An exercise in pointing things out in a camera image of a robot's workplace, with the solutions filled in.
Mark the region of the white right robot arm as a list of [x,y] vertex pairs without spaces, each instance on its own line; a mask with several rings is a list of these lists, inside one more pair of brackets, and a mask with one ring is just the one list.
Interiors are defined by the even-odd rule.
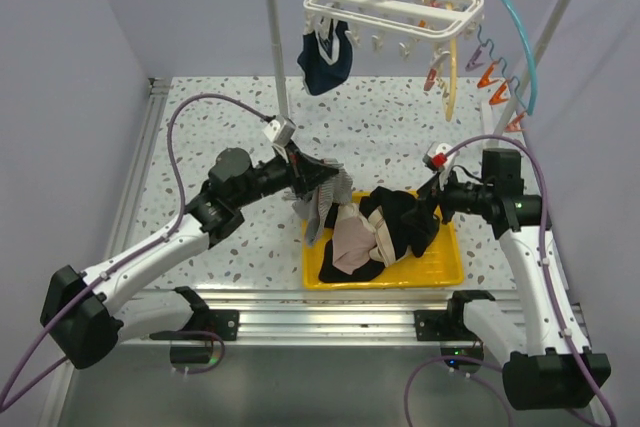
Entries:
[[415,312],[417,339],[479,341],[488,347],[516,410],[587,407],[611,366],[606,355],[593,352],[573,313],[556,262],[551,222],[542,213],[543,197],[524,192],[521,154],[484,150],[476,183],[458,180],[455,157],[447,144],[431,147],[424,162],[434,175],[419,188],[417,205],[404,218],[425,232],[449,223],[456,213],[485,220],[513,274],[524,325],[511,321],[489,292],[462,290],[443,310]]

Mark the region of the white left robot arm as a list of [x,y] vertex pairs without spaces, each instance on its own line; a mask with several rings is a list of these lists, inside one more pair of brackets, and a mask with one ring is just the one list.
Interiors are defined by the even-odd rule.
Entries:
[[337,165],[304,154],[294,142],[268,162],[253,163],[241,148],[223,150],[200,192],[167,225],[98,265],[58,269],[49,282],[41,325],[79,370],[134,337],[175,332],[189,340],[205,338],[206,308],[192,289],[175,288],[157,303],[140,297],[140,291],[228,238],[244,222],[243,207],[285,189],[308,199],[338,173]]

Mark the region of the pink beige underwear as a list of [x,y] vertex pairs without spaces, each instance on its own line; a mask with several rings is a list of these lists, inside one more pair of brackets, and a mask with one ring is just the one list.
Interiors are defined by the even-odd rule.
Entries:
[[356,203],[341,205],[334,224],[332,265],[353,275],[370,260],[370,251],[377,246],[375,230],[360,213]]

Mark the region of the grey striped underwear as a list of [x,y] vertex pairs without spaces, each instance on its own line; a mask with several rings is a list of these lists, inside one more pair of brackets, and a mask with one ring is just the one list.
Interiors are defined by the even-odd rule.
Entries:
[[353,179],[344,165],[333,158],[325,158],[323,162],[337,168],[338,174],[316,188],[309,200],[295,200],[292,204],[296,215],[306,222],[304,241],[309,247],[322,237],[331,207],[352,202]]

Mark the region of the navy blue underwear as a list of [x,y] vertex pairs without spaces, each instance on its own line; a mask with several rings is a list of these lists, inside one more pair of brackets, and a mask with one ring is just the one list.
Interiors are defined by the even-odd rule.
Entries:
[[346,22],[332,20],[326,38],[315,30],[303,35],[297,65],[309,95],[325,94],[343,84],[350,76],[353,46],[346,35],[348,31]]

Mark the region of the black underwear beige waistband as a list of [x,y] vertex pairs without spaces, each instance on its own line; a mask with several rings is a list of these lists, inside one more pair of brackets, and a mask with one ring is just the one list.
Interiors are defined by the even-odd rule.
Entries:
[[385,267],[409,255],[422,257],[439,232],[438,217],[429,211],[423,216],[409,192],[377,187],[361,198],[359,212],[373,228],[369,255]]

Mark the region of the yellow round clip hanger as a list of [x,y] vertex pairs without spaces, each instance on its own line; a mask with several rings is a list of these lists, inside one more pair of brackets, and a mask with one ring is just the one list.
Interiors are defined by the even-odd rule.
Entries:
[[440,89],[444,116],[447,122],[452,120],[456,105],[458,84],[457,54],[457,40],[455,38],[449,41],[447,48],[444,48],[442,44],[435,44],[423,83],[423,94],[426,96],[430,94],[435,86]]

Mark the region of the blue round clip hanger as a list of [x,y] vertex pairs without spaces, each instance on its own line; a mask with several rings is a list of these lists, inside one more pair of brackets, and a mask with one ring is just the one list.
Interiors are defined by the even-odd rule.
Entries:
[[501,135],[505,132],[521,132],[521,121],[528,115],[532,115],[538,96],[538,75],[536,69],[536,60],[534,52],[531,47],[528,32],[522,22],[520,15],[518,14],[512,0],[500,0],[509,13],[512,22],[518,32],[521,45],[523,48],[523,56],[526,61],[527,70],[522,78],[512,76],[510,78],[506,75],[508,69],[508,62],[500,57],[498,60],[492,58],[492,62],[497,65],[501,62],[504,63],[502,71],[502,77],[504,82],[503,88],[510,89],[509,101],[513,101],[514,104],[509,108],[505,108],[502,112],[502,117],[499,123],[496,125],[494,134]]

